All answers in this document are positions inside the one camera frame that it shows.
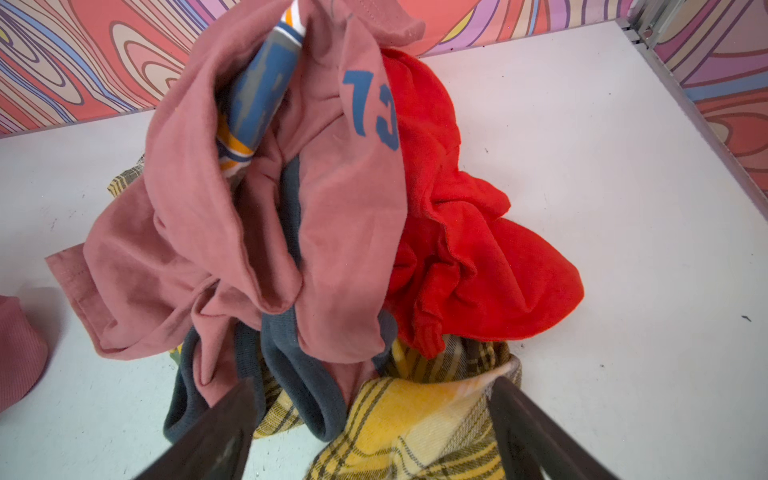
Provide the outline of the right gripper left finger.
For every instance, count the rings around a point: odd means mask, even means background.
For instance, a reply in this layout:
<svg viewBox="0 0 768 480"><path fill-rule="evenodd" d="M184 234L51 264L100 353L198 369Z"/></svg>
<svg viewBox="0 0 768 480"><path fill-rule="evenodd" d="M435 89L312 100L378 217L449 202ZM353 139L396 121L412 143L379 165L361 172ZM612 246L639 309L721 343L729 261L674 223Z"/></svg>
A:
<svg viewBox="0 0 768 480"><path fill-rule="evenodd" d="M257 420L253 380L242 380L139 480L240 479Z"/></svg>

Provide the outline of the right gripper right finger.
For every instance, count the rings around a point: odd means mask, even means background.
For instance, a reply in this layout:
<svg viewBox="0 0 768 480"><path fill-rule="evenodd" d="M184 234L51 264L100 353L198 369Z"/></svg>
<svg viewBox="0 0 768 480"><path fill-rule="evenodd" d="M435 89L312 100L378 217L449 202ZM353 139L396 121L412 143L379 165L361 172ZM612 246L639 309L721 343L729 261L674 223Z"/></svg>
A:
<svg viewBox="0 0 768 480"><path fill-rule="evenodd" d="M488 409L508 479L617 480L509 379L494 381Z"/></svg>

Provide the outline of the dusty pink ribbed cloth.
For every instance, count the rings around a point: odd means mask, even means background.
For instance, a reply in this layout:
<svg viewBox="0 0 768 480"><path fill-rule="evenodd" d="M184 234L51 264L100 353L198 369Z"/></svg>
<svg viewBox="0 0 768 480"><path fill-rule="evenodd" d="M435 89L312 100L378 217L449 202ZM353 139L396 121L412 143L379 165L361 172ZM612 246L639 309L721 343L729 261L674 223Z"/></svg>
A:
<svg viewBox="0 0 768 480"><path fill-rule="evenodd" d="M1 297L1 412L22 400L43 374L48 345L17 297Z"/></svg>

